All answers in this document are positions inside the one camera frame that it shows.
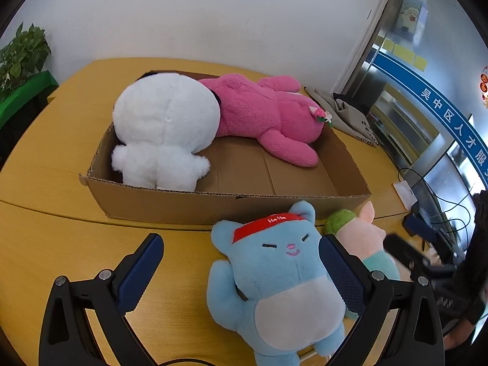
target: person's hand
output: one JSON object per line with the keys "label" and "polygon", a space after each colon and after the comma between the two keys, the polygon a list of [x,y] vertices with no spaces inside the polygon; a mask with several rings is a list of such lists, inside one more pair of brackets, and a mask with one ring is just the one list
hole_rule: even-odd
{"label": "person's hand", "polygon": [[473,332],[474,325],[467,319],[462,319],[456,326],[444,337],[444,351],[452,350],[464,343],[469,335]]}

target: pink plush pig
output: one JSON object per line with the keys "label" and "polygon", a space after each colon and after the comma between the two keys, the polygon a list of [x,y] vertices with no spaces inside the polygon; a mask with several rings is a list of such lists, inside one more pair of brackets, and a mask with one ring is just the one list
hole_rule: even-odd
{"label": "pink plush pig", "polygon": [[263,78],[258,83],[240,74],[205,78],[200,82],[220,99],[217,137],[255,138],[270,154],[298,166],[315,166],[318,156],[309,144],[330,121],[312,99],[296,94],[293,77]]}

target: smile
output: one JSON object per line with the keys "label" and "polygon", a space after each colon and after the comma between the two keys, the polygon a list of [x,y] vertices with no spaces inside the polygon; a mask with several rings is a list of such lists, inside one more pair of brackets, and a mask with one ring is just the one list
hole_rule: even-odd
{"label": "smile", "polygon": [[297,249],[295,253],[287,252],[286,254],[290,256],[296,256],[299,253],[300,253],[300,249]]}

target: black cable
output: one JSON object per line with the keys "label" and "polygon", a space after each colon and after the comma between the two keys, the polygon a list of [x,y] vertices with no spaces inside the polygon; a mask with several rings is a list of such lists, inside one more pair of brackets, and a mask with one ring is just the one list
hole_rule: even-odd
{"label": "black cable", "polygon": [[176,364],[176,363],[198,363],[198,364],[204,364],[206,366],[216,366],[213,363],[202,361],[200,359],[193,359],[193,358],[174,359],[172,361],[161,363],[159,366],[169,366],[170,364]]}
{"label": "black cable", "polygon": [[401,215],[406,215],[408,214],[409,212],[401,212],[401,213],[395,213],[394,215],[388,215],[388,216],[379,216],[379,217],[375,217],[373,220],[377,220],[379,218],[385,218],[385,217],[393,217],[393,216],[401,216]]}
{"label": "black cable", "polygon": [[469,234],[468,234],[468,225],[466,223],[464,223],[464,220],[462,220],[461,218],[450,218],[449,220],[446,220],[446,221],[443,221],[443,222],[440,222],[440,223],[431,223],[431,224],[445,224],[449,221],[455,221],[455,220],[458,220],[460,222],[462,222],[462,224],[464,224],[464,227],[461,227],[461,228],[458,228],[456,230],[452,230],[452,231],[446,231],[447,234],[450,234],[450,233],[455,233],[456,234],[456,237],[461,240],[459,238],[459,235],[458,235],[458,231],[461,231],[461,230],[466,230],[466,243],[469,242]]}
{"label": "black cable", "polygon": [[460,219],[460,218],[456,218],[456,219],[452,218],[452,219],[449,219],[449,220],[446,220],[446,221],[442,221],[442,222],[440,222],[440,223],[433,223],[433,224],[446,224],[446,223],[448,223],[448,222],[450,222],[450,221],[454,221],[454,220],[459,220],[459,221],[461,221],[461,222],[464,224],[464,227],[463,227],[463,228],[461,228],[461,229],[459,229],[459,230],[455,230],[455,231],[447,231],[447,233],[454,233],[454,232],[456,232],[456,234],[457,234],[457,232],[458,232],[458,231],[463,230],[463,229],[466,229],[466,244],[468,244],[468,243],[469,243],[469,233],[468,233],[468,228],[467,228],[467,227],[468,227],[468,225],[471,223],[471,213],[469,212],[469,210],[468,210],[468,208],[467,208],[467,207],[465,207],[464,205],[461,205],[461,202],[463,202],[463,201],[464,201],[464,200],[465,200],[465,199],[468,197],[468,195],[471,193],[471,190],[470,190],[470,191],[468,191],[468,193],[467,193],[467,194],[466,194],[466,195],[463,197],[463,199],[462,199],[462,200],[460,200],[458,203],[455,203],[455,202],[453,202],[453,201],[449,201],[449,200],[447,200],[447,199],[444,199],[444,198],[442,198],[442,197],[438,196],[438,195],[435,193],[435,191],[432,189],[432,187],[429,185],[429,183],[427,183],[427,181],[425,180],[425,177],[424,177],[424,176],[422,176],[422,175],[421,175],[420,173],[418,173],[417,171],[415,171],[414,169],[410,169],[410,168],[400,168],[400,169],[398,170],[398,180],[399,180],[399,181],[400,181],[400,174],[401,174],[401,171],[402,171],[402,170],[411,171],[411,172],[415,173],[415,174],[416,174],[416,175],[419,177],[418,182],[416,182],[416,183],[415,183],[415,184],[412,186],[412,188],[413,188],[413,187],[415,187],[415,186],[416,186],[418,183],[420,183],[420,182],[422,181],[422,182],[423,182],[423,183],[424,183],[424,184],[427,186],[427,188],[430,190],[430,192],[433,194],[433,196],[435,196],[437,199],[440,199],[441,201],[444,201],[444,202],[446,202],[446,203],[450,203],[450,204],[454,205],[454,206],[453,206],[452,208],[450,208],[449,210],[442,211],[442,213],[449,212],[449,211],[453,210],[453,209],[454,209],[456,206],[460,206],[460,207],[462,207],[462,208],[464,208],[464,209],[466,210],[466,212],[468,213],[468,216],[469,216],[469,220],[468,220],[468,223],[467,223],[467,224],[464,222],[464,220],[462,220],[462,219]]}

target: white plush toy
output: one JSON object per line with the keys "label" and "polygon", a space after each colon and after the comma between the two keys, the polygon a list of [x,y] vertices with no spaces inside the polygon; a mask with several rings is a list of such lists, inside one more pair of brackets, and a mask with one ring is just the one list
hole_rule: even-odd
{"label": "white plush toy", "polygon": [[115,133],[124,145],[112,167],[124,184],[194,191],[210,162],[195,156],[217,133],[219,104],[211,90],[185,75],[159,73],[129,85],[113,111]]}

